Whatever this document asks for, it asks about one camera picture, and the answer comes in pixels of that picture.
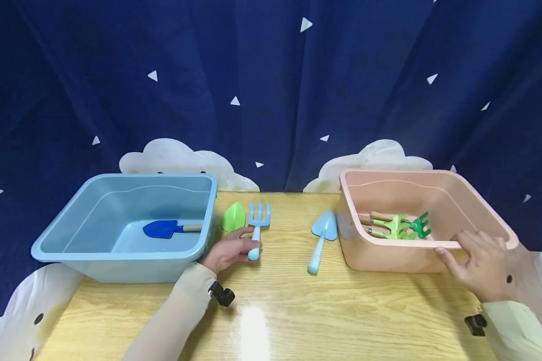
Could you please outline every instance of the blue garden trowel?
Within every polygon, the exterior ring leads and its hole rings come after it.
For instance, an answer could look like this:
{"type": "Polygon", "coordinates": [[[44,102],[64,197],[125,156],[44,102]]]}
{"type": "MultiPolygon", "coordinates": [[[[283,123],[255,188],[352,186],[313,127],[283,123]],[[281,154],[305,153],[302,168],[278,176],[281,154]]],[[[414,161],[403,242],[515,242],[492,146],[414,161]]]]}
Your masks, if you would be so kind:
{"type": "Polygon", "coordinates": [[[151,238],[171,238],[173,233],[182,232],[200,232],[203,225],[191,224],[191,225],[179,225],[179,221],[165,220],[154,221],[143,227],[143,232],[146,236],[151,238]]]}
{"type": "Polygon", "coordinates": [[[321,253],[323,252],[324,240],[335,241],[337,238],[337,221],[335,214],[331,211],[321,213],[321,216],[317,218],[315,223],[311,227],[311,231],[314,235],[319,237],[315,250],[308,265],[308,272],[317,274],[319,270],[319,263],[321,262],[321,253]]]}

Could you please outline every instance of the finger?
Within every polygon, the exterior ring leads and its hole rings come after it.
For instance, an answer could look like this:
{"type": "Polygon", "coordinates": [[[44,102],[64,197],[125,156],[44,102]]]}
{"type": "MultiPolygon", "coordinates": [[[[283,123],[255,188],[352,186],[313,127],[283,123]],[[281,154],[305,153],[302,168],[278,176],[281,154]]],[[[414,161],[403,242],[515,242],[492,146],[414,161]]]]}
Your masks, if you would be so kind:
{"type": "Polygon", "coordinates": [[[450,271],[450,274],[456,280],[464,282],[466,277],[466,269],[455,260],[454,255],[442,247],[438,247],[434,251],[436,251],[436,254],[442,260],[444,265],[446,265],[446,268],[450,271]]]}
{"type": "Polygon", "coordinates": [[[247,262],[255,262],[255,261],[252,261],[249,259],[249,256],[246,255],[246,254],[240,254],[238,257],[237,257],[237,262],[243,262],[243,263],[247,263],[247,262]]]}
{"type": "Polygon", "coordinates": [[[480,245],[472,236],[472,233],[469,231],[462,231],[455,235],[455,240],[457,240],[458,243],[460,243],[460,246],[462,246],[462,248],[470,255],[480,249],[480,245]]]}
{"type": "MultiPolygon", "coordinates": [[[[245,241],[253,241],[251,238],[241,238],[241,240],[245,241]]],[[[260,241],[257,242],[257,241],[253,241],[253,242],[256,242],[256,244],[258,245],[257,247],[259,247],[260,249],[263,249],[263,243],[261,243],[260,241]]],[[[252,248],[244,248],[243,244],[241,244],[241,253],[248,253],[252,248]]]]}
{"type": "Polygon", "coordinates": [[[502,237],[494,237],[494,239],[496,240],[496,243],[498,243],[500,248],[502,248],[502,250],[507,250],[508,249],[506,241],[502,237]]]}
{"type": "Polygon", "coordinates": [[[490,237],[488,236],[488,233],[482,231],[478,232],[478,235],[485,243],[491,244],[492,247],[499,247],[503,250],[506,249],[506,242],[502,237],[490,237]]]}
{"type": "Polygon", "coordinates": [[[235,229],[233,232],[227,233],[226,238],[227,239],[241,238],[241,236],[247,235],[248,233],[253,233],[252,227],[243,227],[243,228],[235,229]]]}
{"type": "Polygon", "coordinates": [[[249,238],[241,238],[241,253],[248,253],[253,248],[260,247],[261,242],[254,241],[249,238]]]}
{"type": "Polygon", "coordinates": [[[468,235],[474,242],[479,244],[480,246],[485,246],[485,241],[482,239],[482,237],[479,235],[479,232],[472,232],[468,229],[464,231],[466,235],[468,235]]]}

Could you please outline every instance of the backdrop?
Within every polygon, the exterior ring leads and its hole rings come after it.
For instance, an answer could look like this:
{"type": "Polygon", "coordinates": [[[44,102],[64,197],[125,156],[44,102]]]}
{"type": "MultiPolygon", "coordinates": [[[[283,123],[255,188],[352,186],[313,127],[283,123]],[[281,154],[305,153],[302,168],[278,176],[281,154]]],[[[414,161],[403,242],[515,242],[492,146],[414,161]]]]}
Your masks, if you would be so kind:
{"type": "Polygon", "coordinates": [[[462,174],[533,251],[542,322],[542,0],[0,1],[0,360],[76,290],[29,248],[93,175],[337,192],[345,167],[462,174]]]}

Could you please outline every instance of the black clip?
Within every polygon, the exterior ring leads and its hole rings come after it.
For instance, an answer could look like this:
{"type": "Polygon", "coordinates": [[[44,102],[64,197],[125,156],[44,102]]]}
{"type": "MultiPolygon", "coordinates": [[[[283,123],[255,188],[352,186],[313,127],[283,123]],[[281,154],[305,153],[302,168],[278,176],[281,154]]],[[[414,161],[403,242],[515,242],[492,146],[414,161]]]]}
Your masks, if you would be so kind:
{"type": "Polygon", "coordinates": [[[488,326],[488,322],[486,322],[484,316],[480,314],[468,316],[464,318],[464,322],[470,329],[472,336],[485,336],[484,328],[488,326]]]}
{"type": "Polygon", "coordinates": [[[225,288],[219,284],[216,280],[209,287],[209,294],[215,297],[215,300],[222,305],[223,307],[229,307],[231,302],[234,300],[234,293],[232,290],[225,288]]]}

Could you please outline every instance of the wooden table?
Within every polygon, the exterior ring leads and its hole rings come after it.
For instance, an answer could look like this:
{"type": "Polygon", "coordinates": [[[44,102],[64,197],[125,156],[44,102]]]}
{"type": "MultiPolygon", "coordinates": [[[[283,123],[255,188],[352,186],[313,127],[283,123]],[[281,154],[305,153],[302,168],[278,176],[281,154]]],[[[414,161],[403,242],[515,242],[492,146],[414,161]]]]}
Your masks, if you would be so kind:
{"type": "MultiPolygon", "coordinates": [[[[463,323],[475,297],[449,275],[354,271],[338,241],[325,244],[317,276],[307,273],[311,224],[338,198],[219,193],[219,219],[235,201],[271,202],[271,226],[259,265],[219,275],[236,294],[233,308],[212,303],[180,360],[495,360],[463,323]]],[[[84,280],[37,360],[120,360],[171,289],[84,280]]]]}

